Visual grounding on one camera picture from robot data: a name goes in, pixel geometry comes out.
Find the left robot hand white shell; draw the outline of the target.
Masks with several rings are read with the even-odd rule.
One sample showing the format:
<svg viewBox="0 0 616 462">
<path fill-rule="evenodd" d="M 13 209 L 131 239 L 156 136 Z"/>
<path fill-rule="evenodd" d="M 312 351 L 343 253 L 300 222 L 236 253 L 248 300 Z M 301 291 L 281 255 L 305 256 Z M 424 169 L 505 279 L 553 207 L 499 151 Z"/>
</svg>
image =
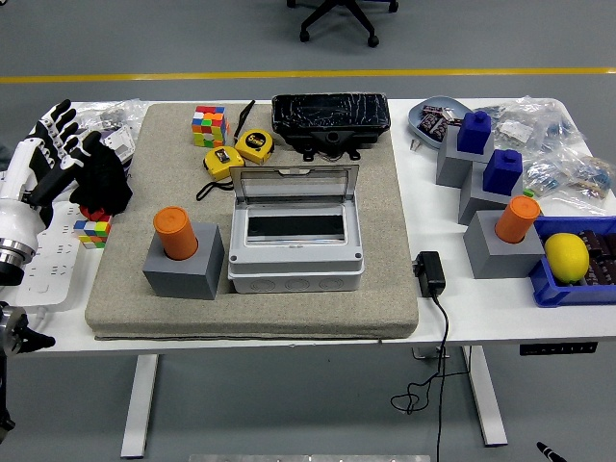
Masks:
<svg viewBox="0 0 616 462">
<path fill-rule="evenodd" d="M 57 104 L 43 115 L 16 146 L 1 185 L 1 250 L 30 259 L 38 234 L 53 216 L 52 203 L 93 159 L 100 134 L 80 140 L 71 102 Z"/>
</svg>

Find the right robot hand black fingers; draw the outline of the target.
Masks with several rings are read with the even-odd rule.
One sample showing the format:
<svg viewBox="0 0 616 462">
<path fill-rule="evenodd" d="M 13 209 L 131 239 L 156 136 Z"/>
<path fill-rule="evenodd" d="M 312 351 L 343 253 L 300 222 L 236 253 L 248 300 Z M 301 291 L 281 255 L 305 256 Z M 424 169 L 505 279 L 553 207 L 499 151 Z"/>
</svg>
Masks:
<svg viewBox="0 0 616 462">
<path fill-rule="evenodd" d="M 567 462 L 563 456 L 542 442 L 537 442 L 536 447 L 551 462 Z"/>
</svg>

